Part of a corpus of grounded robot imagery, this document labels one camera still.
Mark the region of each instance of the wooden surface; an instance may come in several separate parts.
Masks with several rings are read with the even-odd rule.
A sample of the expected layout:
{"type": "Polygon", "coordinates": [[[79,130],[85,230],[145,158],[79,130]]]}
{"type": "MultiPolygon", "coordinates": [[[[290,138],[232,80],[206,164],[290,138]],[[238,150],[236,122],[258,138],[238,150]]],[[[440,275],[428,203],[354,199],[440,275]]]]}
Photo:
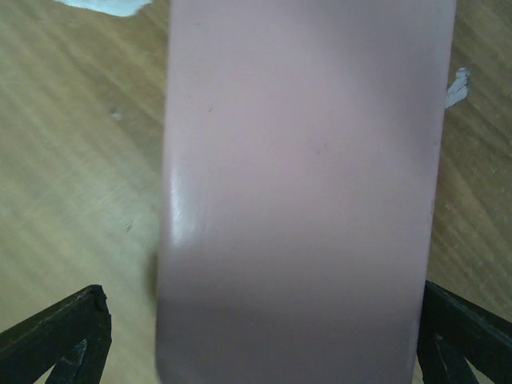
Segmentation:
{"type": "MultiPolygon", "coordinates": [[[[103,382],[154,383],[154,254],[168,2],[133,18],[0,2],[0,330],[91,283],[103,382]]],[[[461,0],[429,278],[512,320],[512,5],[461,0]]],[[[421,374],[414,382],[421,382],[421,374]]]]}

